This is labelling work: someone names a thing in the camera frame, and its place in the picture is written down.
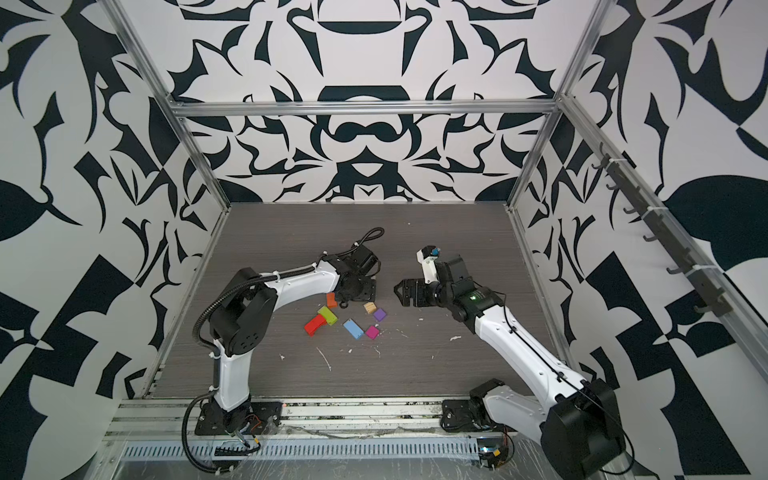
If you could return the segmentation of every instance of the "purple block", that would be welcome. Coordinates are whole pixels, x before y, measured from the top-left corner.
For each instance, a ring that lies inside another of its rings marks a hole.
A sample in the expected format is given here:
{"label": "purple block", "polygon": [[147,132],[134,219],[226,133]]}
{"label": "purple block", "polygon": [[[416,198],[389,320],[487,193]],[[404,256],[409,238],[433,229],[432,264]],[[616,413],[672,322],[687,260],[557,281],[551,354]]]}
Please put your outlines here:
{"label": "purple block", "polygon": [[366,335],[371,339],[375,339],[379,335],[379,329],[374,327],[373,325],[369,326],[366,330]]}

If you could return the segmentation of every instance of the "lime green block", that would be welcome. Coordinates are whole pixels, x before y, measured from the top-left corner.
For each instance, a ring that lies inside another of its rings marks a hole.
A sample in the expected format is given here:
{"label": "lime green block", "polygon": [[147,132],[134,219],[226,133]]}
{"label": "lime green block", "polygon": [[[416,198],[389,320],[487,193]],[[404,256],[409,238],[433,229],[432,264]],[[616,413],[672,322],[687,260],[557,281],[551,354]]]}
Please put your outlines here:
{"label": "lime green block", "polygon": [[333,325],[339,319],[339,317],[337,317],[336,315],[333,315],[333,312],[331,312],[331,309],[328,308],[327,306],[324,306],[320,310],[317,310],[317,312],[320,315],[322,315],[323,318],[326,319],[326,321],[328,322],[328,325]]}

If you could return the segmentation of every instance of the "patterned wall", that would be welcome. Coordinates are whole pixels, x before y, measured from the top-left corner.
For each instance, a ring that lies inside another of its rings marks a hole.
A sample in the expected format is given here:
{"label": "patterned wall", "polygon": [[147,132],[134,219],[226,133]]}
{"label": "patterned wall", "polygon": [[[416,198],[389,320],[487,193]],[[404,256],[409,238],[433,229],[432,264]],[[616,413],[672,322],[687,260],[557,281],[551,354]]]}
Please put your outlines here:
{"label": "patterned wall", "polygon": [[768,317],[768,5],[620,0],[575,95]]}
{"label": "patterned wall", "polygon": [[595,0],[123,3],[177,100],[315,101],[551,98]]}
{"label": "patterned wall", "polygon": [[543,114],[188,120],[232,201],[506,200]]}
{"label": "patterned wall", "polygon": [[0,472],[61,478],[142,387],[220,213],[94,0],[0,8]]}
{"label": "patterned wall", "polygon": [[765,478],[768,386],[562,120],[518,203],[555,322],[616,391],[638,478]]}

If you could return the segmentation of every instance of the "magenta block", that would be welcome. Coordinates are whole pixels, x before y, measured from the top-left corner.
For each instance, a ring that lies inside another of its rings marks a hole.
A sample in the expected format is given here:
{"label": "magenta block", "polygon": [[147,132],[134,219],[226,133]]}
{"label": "magenta block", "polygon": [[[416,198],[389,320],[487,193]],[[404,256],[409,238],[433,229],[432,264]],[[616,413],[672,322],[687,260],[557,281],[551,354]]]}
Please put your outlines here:
{"label": "magenta block", "polygon": [[379,335],[379,329],[374,327],[373,325],[369,326],[366,330],[366,335],[371,339],[375,339]]}

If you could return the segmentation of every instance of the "gray table surface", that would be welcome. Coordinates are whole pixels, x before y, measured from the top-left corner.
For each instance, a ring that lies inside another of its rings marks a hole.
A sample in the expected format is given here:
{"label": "gray table surface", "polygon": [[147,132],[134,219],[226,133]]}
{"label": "gray table surface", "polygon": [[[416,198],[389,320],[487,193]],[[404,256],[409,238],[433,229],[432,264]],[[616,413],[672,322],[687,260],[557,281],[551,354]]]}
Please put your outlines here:
{"label": "gray table surface", "polygon": [[[277,310],[253,352],[253,395],[466,395],[494,377],[530,394],[503,358],[447,310],[405,308],[392,291],[401,279],[422,275],[415,253],[425,245],[441,247],[444,255],[459,253],[475,280],[507,293],[512,313],[554,352],[502,204],[234,204],[153,397],[192,397],[211,384],[213,362],[192,340],[192,325],[237,270],[251,266],[270,272],[307,265],[323,250],[343,251],[379,226],[386,230],[384,237],[366,246],[382,261],[376,305],[389,315],[376,322],[361,303],[351,303],[345,310],[333,309],[338,323],[309,337],[303,326],[325,304],[324,295]],[[343,327],[348,318],[363,330],[378,323],[381,334],[355,340]]]}

